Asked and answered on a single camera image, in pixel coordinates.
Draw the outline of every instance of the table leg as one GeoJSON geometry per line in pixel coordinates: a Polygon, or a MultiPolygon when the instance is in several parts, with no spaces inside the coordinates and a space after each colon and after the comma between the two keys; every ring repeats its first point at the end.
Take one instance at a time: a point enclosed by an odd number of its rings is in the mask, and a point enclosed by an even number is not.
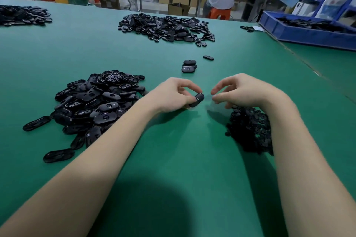
{"type": "Polygon", "coordinates": [[[139,11],[139,8],[137,7],[137,0],[135,0],[135,11],[139,11]]]}
{"type": "Polygon", "coordinates": [[[202,4],[202,0],[198,0],[198,1],[197,1],[197,9],[195,10],[195,16],[196,16],[196,17],[198,17],[201,4],[202,4]]]}
{"type": "Polygon", "coordinates": [[[142,0],[140,0],[140,12],[142,12],[142,0]]]}

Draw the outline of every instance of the hand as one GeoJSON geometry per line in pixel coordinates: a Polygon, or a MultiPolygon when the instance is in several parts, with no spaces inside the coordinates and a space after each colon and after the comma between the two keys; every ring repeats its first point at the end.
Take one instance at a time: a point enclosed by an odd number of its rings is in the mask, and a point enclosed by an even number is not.
{"type": "Polygon", "coordinates": [[[266,104],[280,97],[288,97],[273,85],[263,82],[244,73],[222,79],[212,90],[212,100],[216,104],[226,102],[225,108],[232,105],[243,107],[260,107],[262,110],[266,104]]]}
{"type": "Polygon", "coordinates": [[[190,80],[169,78],[149,92],[144,99],[152,104],[158,113],[169,113],[197,101],[184,87],[202,93],[202,89],[190,80]]]}

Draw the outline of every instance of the gray pants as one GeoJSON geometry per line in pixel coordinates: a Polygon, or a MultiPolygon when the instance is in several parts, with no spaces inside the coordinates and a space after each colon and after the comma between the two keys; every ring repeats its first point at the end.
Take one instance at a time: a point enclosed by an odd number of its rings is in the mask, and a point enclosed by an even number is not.
{"type": "Polygon", "coordinates": [[[212,5],[210,4],[209,0],[207,0],[204,3],[204,6],[202,8],[202,16],[203,16],[203,18],[207,18],[207,15],[209,14],[211,8],[212,8],[212,5]]]}

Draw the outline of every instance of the plastic container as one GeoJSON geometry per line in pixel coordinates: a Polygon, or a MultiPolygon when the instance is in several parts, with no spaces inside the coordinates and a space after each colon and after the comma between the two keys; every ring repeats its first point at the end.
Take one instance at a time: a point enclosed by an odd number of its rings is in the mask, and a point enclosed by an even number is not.
{"type": "MultiPolygon", "coordinates": [[[[264,11],[259,23],[279,41],[296,42],[301,44],[356,51],[356,34],[344,34],[338,32],[287,26],[276,19],[280,17],[286,17],[287,19],[291,20],[303,19],[324,21],[324,19],[321,18],[264,11]]],[[[337,21],[332,21],[332,24],[356,32],[355,28],[343,25],[337,21]]]]}

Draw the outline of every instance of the green tabletop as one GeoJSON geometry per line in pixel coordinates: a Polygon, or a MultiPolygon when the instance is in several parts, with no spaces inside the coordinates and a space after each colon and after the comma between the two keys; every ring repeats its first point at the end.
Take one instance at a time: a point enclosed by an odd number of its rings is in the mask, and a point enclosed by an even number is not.
{"type": "Polygon", "coordinates": [[[356,52],[283,44],[356,104],[356,52]]]}
{"type": "Polygon", "coordinates": [[[216,42],[206,48],[157,44],[117,30],[127,11],[24,0],[0,4],[41,6],[53,17],[46,27],[0,28],[1,223],[70,162],[42,161],[48,151],[69,147],[74,136],[64,135],[62,126],[52,121],[32,132],[22,126],[51,113],[54,95],[68,82],[108,69],[145,75],[148,90],[168,77],[188,78],[206,99],[149,123],[90,236],[287,235],[273,157],[244,153],[224,135],[231,111],[211,103],[211,88],[240,72],[270,82],[295,101],[356,198],[356,106],[267,34],[247,33],[238,22],[209,20],[216,42]],[[185,59],[197,60],[194,74],[181,72],[185,59]]]}

